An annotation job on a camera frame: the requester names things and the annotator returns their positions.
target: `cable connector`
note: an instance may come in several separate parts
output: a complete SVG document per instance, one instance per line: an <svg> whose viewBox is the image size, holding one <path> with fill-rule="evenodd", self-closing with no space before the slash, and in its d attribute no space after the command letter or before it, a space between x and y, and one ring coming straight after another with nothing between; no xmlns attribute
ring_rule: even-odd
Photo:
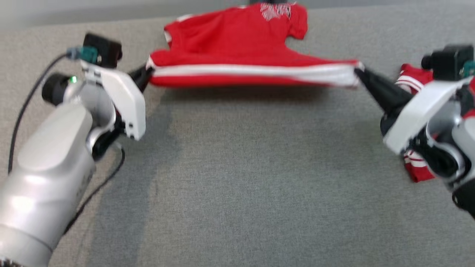
<svg viewBox="0 0 475 267"><path fill-rule="evenodd" d="M98 57L97 49L94 47L75 47L68 48L66 51L66 57L70 60L84 60L91 64L97 63Z"/></svg>

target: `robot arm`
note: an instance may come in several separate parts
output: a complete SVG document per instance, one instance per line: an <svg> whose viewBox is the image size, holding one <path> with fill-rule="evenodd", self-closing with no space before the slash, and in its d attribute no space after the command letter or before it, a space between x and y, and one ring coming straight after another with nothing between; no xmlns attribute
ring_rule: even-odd
<svg viewBox="0 0 475 267"><path fill-rule="evenodd" d="M55 111L20 150L0 189L0 266L46 267L109 146L145 132L142 95L150 72L116 70L119 43L88 34L82 57L86 79L51 75L43 99Z"/></svg>
<svg viewBox="0 0 475 267"><path fill-rule="evenodd" d="M425 57L434 81L415 96L370 70L355 73L384 110L381 132L395 153L418 152L443 179L454 203L475 219L475 118L468 88L474 73L473 46L447 46Z"/></svg>

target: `black cable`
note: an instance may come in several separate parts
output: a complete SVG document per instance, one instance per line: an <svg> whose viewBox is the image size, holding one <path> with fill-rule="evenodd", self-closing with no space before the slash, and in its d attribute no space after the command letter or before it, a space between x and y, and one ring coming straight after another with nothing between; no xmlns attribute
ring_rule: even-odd
<svg viewBox="0 0 475 267"><path fill-rule="evenodd" d="M111 173L111 175L109 175L109 177L107 177L107 179L101 184L99 185L95 190L94 192L92 192L88 197L87 199L84 201L84 203L81 205L81 207L79 208L79 210L77 211L76 215L74 216L74 218L69 222L69 224L67 225L66 227L66 230L64 231L64 234L63 235L66 235L69 230L71 230L72 226L74 225L74 223L76 223L77 219L79 218L79 216L81 216L81 214L83 213L84 211L84 208L89 204L89 202L92 200L92 198L104 187L108 184L108 182L110 182L110 180L112 180L112 178L119 172L119 170L122 168L122 165L124 164L124 161L125 161L125 150L123 148L120 149L121 152L122 152L122 158L119 162L119 165L117 166L117 168Z"/></svg>
<svg viewBox="0 0 475 267"><path fill-rule="evenodd" d="M18 113L18 118L17 122L15 123L15 128L13 129L13 134L11 135L11 143L10 143L10 155L8 158L8 174L10 174L12 168L13 168L13 156L15 152L15 143L17 141L17 134L18 134L18 128L20 127L21 119L23 118L23 115L25 113L25 110L28 107L28 104L30 103L31 99L33 98L34 93L36 92L36 89L38 86L41 84L41 82L45 79L46 74L51 70L51 68L56 65L60 60L63 58L67 57L67 53L64 53L60 56L58 56L55 60L53 60L48 67L43 71L43 74L36 80L35 85L31 89L30 93L27 96L27 99L25 100L25 103L21 107L20 113Z"/></svg>

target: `shirt sleeve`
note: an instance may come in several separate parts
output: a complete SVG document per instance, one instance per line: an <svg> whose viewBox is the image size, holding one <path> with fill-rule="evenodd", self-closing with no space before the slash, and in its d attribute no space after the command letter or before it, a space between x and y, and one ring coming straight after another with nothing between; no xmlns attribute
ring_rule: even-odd
<svg viewBox="0 0 475 267"><path fill-rule="evenodd" d="M308 31L307 9L305 7L294 4L291 6L290 29L289 35L302 40Z"/></svg>

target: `folded clothing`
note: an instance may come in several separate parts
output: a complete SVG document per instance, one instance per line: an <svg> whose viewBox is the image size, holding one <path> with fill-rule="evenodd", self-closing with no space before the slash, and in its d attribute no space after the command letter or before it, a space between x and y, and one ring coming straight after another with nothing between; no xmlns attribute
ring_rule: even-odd
<svg viewBox="0 0 475 267"><path fill-rule="evenodd" d="M303 39L307 11L299 4L256 3L202 15L187 15L165 27L170 50L150 55L156 86L246 84L356 87L358 60L299 54L285 45Z"/></svg>
<svg viewBox="0 0 475 267"><path fill-rule="evenodd" d="M432 71L416 68L410 64L403 64L401 67L401 74L399 75L396 84L415 95L423 90L426 84L433 80ZM472 81L470 87L473 92L475 88L475 80ZM471 110L467 114L463 114L463 116L464 118L475 116L475 110ZM413 150L409 150L404 154L404 166L414 182L426 181L435 177L429 171L427 162Z"/></svg>

